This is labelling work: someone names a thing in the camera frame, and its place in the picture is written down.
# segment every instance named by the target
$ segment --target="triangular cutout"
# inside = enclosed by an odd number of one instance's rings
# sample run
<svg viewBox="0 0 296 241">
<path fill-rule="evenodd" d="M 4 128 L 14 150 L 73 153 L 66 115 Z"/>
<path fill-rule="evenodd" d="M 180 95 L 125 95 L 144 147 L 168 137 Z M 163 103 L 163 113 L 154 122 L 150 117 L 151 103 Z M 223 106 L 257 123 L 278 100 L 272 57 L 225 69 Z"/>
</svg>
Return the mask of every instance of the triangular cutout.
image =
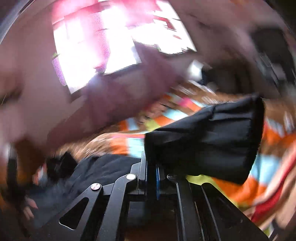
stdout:
<svg viewBox="0 0 296 241">
<path fill-rule="evenodd" d="M 89 199 L 87 197 L 81 199 L 69 212 L 59 219 L 59 223 L 70 229 L 76 229 L 88 202 Z"/>
</svg>

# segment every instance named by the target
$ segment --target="multicolored bedding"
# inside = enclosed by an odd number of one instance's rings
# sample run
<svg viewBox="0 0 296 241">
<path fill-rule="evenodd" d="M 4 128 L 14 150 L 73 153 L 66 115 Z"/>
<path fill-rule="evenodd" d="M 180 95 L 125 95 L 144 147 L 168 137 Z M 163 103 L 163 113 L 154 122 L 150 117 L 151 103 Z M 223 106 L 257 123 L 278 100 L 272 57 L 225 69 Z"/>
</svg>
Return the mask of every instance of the multicolored bedding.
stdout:
<svg viewBox="0 0 296 241">
<path fill-rule="evenodd" d="M 120 122 L 119 132 L 66 145 L 56 154 L 70 151 L 77 160 L 105 153 L 141 158 L 145 133 L 192 115 L 205 106 L 241 97 L 211 93 L 186 83 L 163 97 L 160 103 L 166 103 L 161 105 L 166 108 L 160 115 L 153 115 L 158 111 L 157 103 L 138 116 Z M 196 184 L 212 183 L 273 240 L 286 228 L 296 207 L 295 107 L 280 100 L 264 102 L 262 141 L 246 182 L 238 185 L 204 175 L 187 179 Z"/>
</svg>

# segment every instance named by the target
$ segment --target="black garment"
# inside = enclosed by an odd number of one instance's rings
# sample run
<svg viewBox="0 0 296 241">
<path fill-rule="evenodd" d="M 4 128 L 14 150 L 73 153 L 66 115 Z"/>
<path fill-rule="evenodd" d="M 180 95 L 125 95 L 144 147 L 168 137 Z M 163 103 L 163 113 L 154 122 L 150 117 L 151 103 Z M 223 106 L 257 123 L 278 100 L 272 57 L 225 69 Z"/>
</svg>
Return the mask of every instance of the black garment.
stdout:
<svg viewBox="0 0 296 241">
<path fill-rule="evenodd" d="M 38 206 L 38 210 L 32 210 L 35 216 L 33 227 L 43 226 L 91 184 L 114 183 L 119 177 L 130 173 L 131 166 L 140 161 L 138 158 L 121 155 L 92 156 L 82 160 L 69 178 L 59 179 L 56 184 L 44 189 L 31 190 L 29 197 Z"/>
<path fill-rule="evenodd" d="M 256 157 L 263 118 L 258 96 L 203 108 L 147 133 L 146 159 L 161 163 L 166 173 L 204 174 L 242 184 Z"/>
</svg>

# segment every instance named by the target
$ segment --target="striped blanket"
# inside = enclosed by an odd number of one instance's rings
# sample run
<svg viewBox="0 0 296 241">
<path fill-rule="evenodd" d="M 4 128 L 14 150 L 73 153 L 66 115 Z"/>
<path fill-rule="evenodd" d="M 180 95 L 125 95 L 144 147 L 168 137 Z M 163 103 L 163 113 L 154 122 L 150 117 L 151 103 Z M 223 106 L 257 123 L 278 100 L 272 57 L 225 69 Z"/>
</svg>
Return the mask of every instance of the striped blanket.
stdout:
<svg viewBox="0 0 296 241">
<path fill-rule="evenodd" d="M 104 133 L 87 142 L 65 145 L 56 154 L 70 151 L 77 160 L 105 153 L 141 158 L 145 133 L 192 115 L 205 106 L 235 101 L 241 97 L 211 93 L 200 86 L 186 83 L 138 116 L 120 122 L 117 125 L 118 132 Z M 284 232 L 296 207 L 295 108 L 281 100 L 264 100 L 264 103 L 266 111 L 261 144 L 243 185 L 204 175 L 188 176 L 187 179 L 196 184 L 213 184 L 270 240 L 274 240 Z"/>
</svg>

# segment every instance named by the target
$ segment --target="window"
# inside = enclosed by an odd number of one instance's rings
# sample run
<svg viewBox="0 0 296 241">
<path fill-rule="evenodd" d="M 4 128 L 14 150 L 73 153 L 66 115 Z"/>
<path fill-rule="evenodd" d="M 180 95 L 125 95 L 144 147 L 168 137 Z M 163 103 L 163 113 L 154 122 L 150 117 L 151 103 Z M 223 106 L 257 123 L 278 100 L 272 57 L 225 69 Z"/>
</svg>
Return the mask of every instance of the window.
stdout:
<svg viewBox="0 0 296 241">
<path fill-rule="evenodd" d="M 123 8 L 116 0 L 98 1 L 79 10 L 76 4 L 74 12 L 69 12 L 71 7 L 65 4 L 62 7 L 67 10 L 66 16 L 54 13 L 58 21 L 53 21 L 57 51 L 53 64 L 61 83 L 71 93 L 85 86 L 96 71 L 110 74 L 140 63 L 133 40 L 156 45 L 166 54 L 195 50 L 167 2 L 156 1 L 155 8 L 149 8 L 144 15 L 136 12 L 133 17 L 128 7 Z"/>
</svg>

